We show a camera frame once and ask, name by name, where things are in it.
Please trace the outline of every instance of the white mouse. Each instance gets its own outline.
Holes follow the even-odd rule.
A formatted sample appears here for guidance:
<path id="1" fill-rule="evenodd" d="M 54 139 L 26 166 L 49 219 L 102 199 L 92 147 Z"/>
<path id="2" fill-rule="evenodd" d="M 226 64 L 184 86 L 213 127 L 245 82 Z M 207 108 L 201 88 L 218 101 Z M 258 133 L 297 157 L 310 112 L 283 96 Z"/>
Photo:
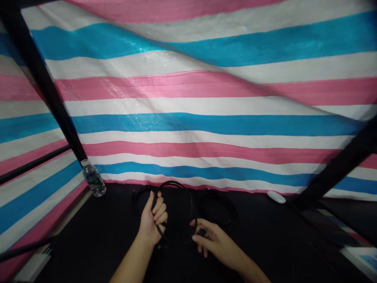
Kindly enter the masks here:
<path id="1" fill-rule="evenodd" d="M 281 196 L 280 194 L 278 194 L 277 192 L 268 191 L 267 195 L 278 203 L 285 203 L 286 202 L 285 198 L 283 196 Z"/>

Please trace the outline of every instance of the plastic water bottle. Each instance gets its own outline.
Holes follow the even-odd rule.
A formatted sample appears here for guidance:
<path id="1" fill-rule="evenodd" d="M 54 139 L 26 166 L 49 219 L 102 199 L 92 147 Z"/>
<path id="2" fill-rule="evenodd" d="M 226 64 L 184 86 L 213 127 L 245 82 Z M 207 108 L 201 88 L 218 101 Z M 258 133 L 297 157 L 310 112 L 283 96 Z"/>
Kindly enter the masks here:
<path id="1" fill-rule="evenodd" d="M 81 161 L 82 173 L 85 180 L 88 182 L 90 189 L 95 197 L 103 196 L 106 192 L 106 186 L 103 182 L 98 169 L 93 166 L 88 159 Z"/>

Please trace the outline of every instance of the black table surface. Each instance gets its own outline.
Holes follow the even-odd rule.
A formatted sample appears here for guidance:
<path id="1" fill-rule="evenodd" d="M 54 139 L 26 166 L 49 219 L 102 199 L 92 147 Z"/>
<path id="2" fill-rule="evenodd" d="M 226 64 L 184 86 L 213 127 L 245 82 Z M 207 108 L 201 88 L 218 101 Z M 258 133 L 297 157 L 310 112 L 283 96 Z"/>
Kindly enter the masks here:
<path id="1" fill-rule="evenodd" d="M 377 202 L 323 198 L 320 203 L 339 220 L 377 246 Z"/>
<path id="2" fill-rule="evenodd" d="M 133 213 L 131 199 L 134 189 L 140 187 L 107 184 L 103 197 L 91 196 L 51 244 L 52 258 L 35 282 L 108 282 L 139 229 L 140 220 Z M 199 197 L 203 193 L 195 191 Z M 278 204 L 266 194 L 222 194 L 235 204 L 239 214 L 239 224 L 231 230 L 231 237 L 273 283 L 365 280 L 288 204 Z M 163 197 L 169 214 L 166 233 L 170 229 L 169 235 L 174 235 L 180 224 L 184 226 L 182 237 L 190 237 L 190 231 L 185 230 L 189 229 L 187 192 L 166 189 Z M 140 197 L 140 207 L 146 199 L 146 194 Z M 194 243 L 155 249 L 145 276 L 145 282 L 209 281 L 242 282 L 212 255 L 204 259 Z"/>

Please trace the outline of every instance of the black metal frame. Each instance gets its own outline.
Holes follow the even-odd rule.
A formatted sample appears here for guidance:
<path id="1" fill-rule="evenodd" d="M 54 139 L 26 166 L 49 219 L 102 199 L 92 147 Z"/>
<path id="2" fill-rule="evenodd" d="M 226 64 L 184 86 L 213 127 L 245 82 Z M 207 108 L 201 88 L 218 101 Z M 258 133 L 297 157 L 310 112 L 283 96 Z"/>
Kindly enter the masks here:
<path id="1" fill-rule="evenodd" d="M 79 141 L 75 127 L 69 117 L 63 102 L 54 86 L 54 83 L 44 65 L 43 59 L 30 35 L 29 29 L 21 15 L 20 10 L 26 7 L 36 6 L 55 0 L 15 0 L 1 3 L 0 17 L 12 40 L 19 50 L 26 66 L 29 68 L 37 86 L 46 99 L 47 105 L 62 129 L 69 146 L 72 148 L 78 160 L 86 158 L 84 149 Z M 315 201 L 319 200 L 326 192 L 333 188 L 349 172 L 357 167 L 370 154 L 377 152 L 377 116 L 347 145 L 347 147 L 335 157 L 329 165 L 318 174 L 309 184 L 306 190 L 299 195 L 292 204 L 299 210 L 305 210 Z M 36 161 L 26 164 L 10 173 L 1 176 L 0 180 L 10 180 L 45 162 L 62 152 L 61 148 Z"/>
<path id="2" fill-rule="evenodd" d="M 68 115 L 62 100 L 59 97 L 54 82 L 52 81 L 49 72 L 44 65 L 44 61 L 39 54 L 36 45 L 34 44 L 33 38 L 30 35 L 29 28 L 27 27 L 24 18 L 21 15 L 21 8 L 34 6 L 45 2 L 49 1 L 21 0 L 15 2 L 2 2 L 0 4 L 0 18 L 10 37 L 12 38 L 18 52 L 25 61 L 26 66 L 29 68 L 33 79 L 39 87 L 40 92 L 45 98 L 48 108 L 59 124 L 59 127 L 61 128 L 65 138 L 68 141 L 68 145 L 0 176 L 0 185 L 12 180 L 13 178 L 16 178 L 17 176 L 20 176 L 21 174 L 35 168 L 36 166 L 58 156 L 59 154 L 69 149 L 72 149 L 78 160 L 87 158 L 72 120 Z M 53 239 L 54 237 L 48 237 L 40 241 L 22 246 L 20 248 L 4 252 L 0 254 L 0 262 L 35 250 L 50 243 Z"/>

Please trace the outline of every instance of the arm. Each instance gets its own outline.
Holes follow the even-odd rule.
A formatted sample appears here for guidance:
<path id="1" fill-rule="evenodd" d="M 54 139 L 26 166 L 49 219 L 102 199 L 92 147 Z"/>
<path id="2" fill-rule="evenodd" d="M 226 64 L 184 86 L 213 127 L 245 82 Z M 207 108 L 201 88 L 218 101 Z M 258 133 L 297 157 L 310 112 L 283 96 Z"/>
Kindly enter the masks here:
<path id="1" fill-rule="evenodd" d="M 158 193 L 158 196 L 156 206 L 152 211 L 154 194 L 152 191 L 150 192 L 141 215 L 139 232 L 110 283 L 138 283 L 143 281 L 153 248 L 161 239 L 156 224 L 159 225 L 162 232 L 165 232 L 165 227 L 160 224 L 168 219 L 166 204 L 163 203 L 164 199 L 161 197 L 161 192 Z"/>
<path id="2" fill-rule="evenodd" d="M 198 252 L 203 250 L 204 257 L 208 256 L 208 251 L 212 252 L 224 265 L 237 271 L 245 283 L 271 283 L 258 265 L 218 225 L 198 219 L 196 233 L 201 229 L 206 231 L 205 236 L 194 235 L 192 239 L 198 244 Z"/>

